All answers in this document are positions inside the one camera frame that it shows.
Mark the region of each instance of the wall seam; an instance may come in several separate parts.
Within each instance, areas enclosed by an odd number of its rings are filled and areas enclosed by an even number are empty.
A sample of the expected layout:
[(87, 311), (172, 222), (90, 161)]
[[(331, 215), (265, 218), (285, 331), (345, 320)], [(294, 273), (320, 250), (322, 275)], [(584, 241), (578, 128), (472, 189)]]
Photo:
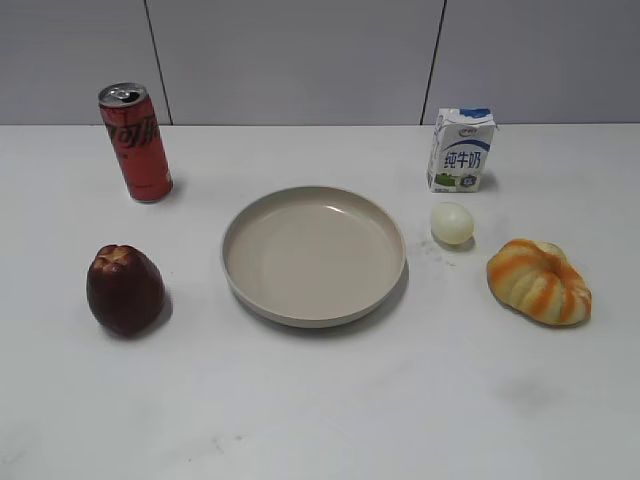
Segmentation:
[(171, 107), (169, 106), (169, 97), (167, 96), (167, 88), (164, 84), (164, 76), (162, 75), (162, 67), (160, 66), (160, 57), (158, 55), (158, 47), (156, 45), (156, 36), (153, 33), (153, 25), (151, 24), (151, 15), (149, 14), (149, 5), (147, 0), (142, 0), (144, 11), (147, 15), (147, 23), (149, 24), (149, 34), (151, 35), (151, 43), (153, 45), (153, 54), (156, 57), (156, 65), (158, 66), (158, 75), (160, 76), (160, 84), (162, 85), (162, 94), (164, 95), (164, 104), (167, 106), (167, 114), (169, 115), (169, 123), (173, 125), (173, 116), (171, 115)]
[(440, 36), (442, 35), (442, 24), (444, 23), (444, 16), (447, 10), (447, 1), (443, 0), (442, 10), (440, 12), (440, 22), (438, 23), (438, 33), (436, 35), (436, 43), (433, 46), (433, 56), (431, 57), (431, 67), (429, 68), (429, 79), (427, 80), (427, 88), (424, 92), (424, 103), (422, 104), (422, 113), (420, 114), (419, 125), (424, 125), (424, 116), (427, 113), (427, 102), (429, 100), (429, 92), (431, 90), (431, 81), (433, 80), (433, 73), (435, 71), (436, 61), (438, 59), (438, 49), (440, 47)]

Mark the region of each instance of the gray wall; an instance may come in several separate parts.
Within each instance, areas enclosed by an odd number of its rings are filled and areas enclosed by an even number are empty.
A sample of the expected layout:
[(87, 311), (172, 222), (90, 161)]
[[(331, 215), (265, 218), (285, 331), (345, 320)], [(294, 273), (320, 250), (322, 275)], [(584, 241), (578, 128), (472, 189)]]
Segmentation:
[(639, 21), (632, 0), (1, 0), (0, 124), (99, 123), (126, 80), (162, 123), (415, 125), (427, 90), (424, 123), (639, 122)]
[(482, 105), (503, 123), (640, 121), (640, 1), (449, 0), (425, 123)]

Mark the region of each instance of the red apple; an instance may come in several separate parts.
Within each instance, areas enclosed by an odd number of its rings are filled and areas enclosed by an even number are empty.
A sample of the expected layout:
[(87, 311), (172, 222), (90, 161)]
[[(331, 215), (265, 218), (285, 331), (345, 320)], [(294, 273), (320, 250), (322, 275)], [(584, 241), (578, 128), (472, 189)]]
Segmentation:
[(164, 305), (158, 268), (128, 245), (107, 245), (87, 272), (89, 307), (104, 327), (125, 337), (144, 330)]

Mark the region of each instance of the pumpkin-shaped bun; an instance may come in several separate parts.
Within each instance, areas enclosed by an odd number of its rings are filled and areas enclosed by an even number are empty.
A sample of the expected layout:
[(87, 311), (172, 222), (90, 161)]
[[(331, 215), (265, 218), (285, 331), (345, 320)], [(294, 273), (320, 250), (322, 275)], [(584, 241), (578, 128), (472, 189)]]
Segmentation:
[(574, 325), (591, 314), (591, 292), (552, 243), (511, 240), (487, 264), (502, 303), (547, 325)]

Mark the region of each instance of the plate rim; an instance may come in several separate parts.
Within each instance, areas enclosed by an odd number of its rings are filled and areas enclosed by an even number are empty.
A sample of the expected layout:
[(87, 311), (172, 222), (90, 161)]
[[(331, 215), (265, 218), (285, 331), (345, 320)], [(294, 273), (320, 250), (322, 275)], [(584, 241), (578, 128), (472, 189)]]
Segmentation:
[[(234, 224), (237, 222), (237, 220), (244, 213), (250, 211), (252, 208), (264, 202), (269, 197), (282, 195), (287, 192), (292, 192), (295, 190), (312, 190), (312, 189), (334, 191), (334, 192), (340, 192), (342, 194), (346, 193), (347, 195), (351, 195), (361, 200), (364, 200), (365, 202), (368, 202), (369, 204), (377, 208), (380, 212), (382, 212), (385, 217), (387, 217), (387, 219), (391, 222), (391, 225), (393, 225), (393, 229), (395, 230), (395, 233), (398, 235), (398, 238), (400, 239), (400, 247), (401, 247), (400, 268), (398, 272), (396, 272), (396, 276), (393, 282), (390, 284), (389, 289), (385, 292), (384, 295), (381, 296), (381, 298), (376, 300), (371, 305), (368, 305), (367, 307), (354, 312), (349, 312), (344, 315), (340, 315), (338, 317), (329, 316), (326, 318), (298, 318), (298, 317), (292, 317), (290, 315), (285, 315), (277, 311), (271, 310), (269, 308), (266, 308), (264, 305), (261, 305), (258, 302), (255, 302), (254, 300), (250, 299), (244, 293), (244, 291), (236, 285), (236, 283), (231, 278), (231, 274), (229, 273), (229, 270), (227, 268), (227, 262), (225, 261), (225, 246), (229, 241), (229, 235), (231, 233), (231, 229), (234, 226)], [(244, 208), (242, 208), (236, 215), (234, 215), (234, 217), (231, 219), (231, 221), (228, 223), (227, 227), (224, 230), (224, 234), (222, 236), (222, 242), (220, 245), (219, 258), (220, 258), (220, 263), (222, 264), (222, 270), (224, 272), (225, 278), (227, 279), (227, 283), (231, 287), (232, 292), (236, 295), (238, 299), (242, 301), (242, 303), (244, 303), (252, 311), (256, 312), (257, 314), (263, 317), (268, 318), (269, 320), (280, 323), (282, 325), (288, 325), (288, 326), (300, 327), (300, 328), (324, 328), (324, 327), (332, 327), (332, 326), (349, 323), (353, 320), (363, 317), (364, 315), (372, 312), (378, 306), (380, 306), (393, 292), (393, 290), (398, 285), (398, 282), (402, 278), (402, 275), (406, 269), (406, 264), (407, 264), (407, 249), (406, 249), (406, 243), (404, 240), (404, 235), (402, 234), (402, 230), (400, 229), (400, 226), (398, 225), (396, 220), (385, 208), (381, 207), (378, 203), (374, 202), (370, 198), (367, 198), (364, 195), (360, 195), (359, 193), (355, 193), (345, 188), (331, 187), (327, 185), (301, 185), (297, 187), (283, 188), (271, 193), (267, 193), (266, 195), (263, 195), (261, 197), (258, 197), (257, 199), (247, 204)]]

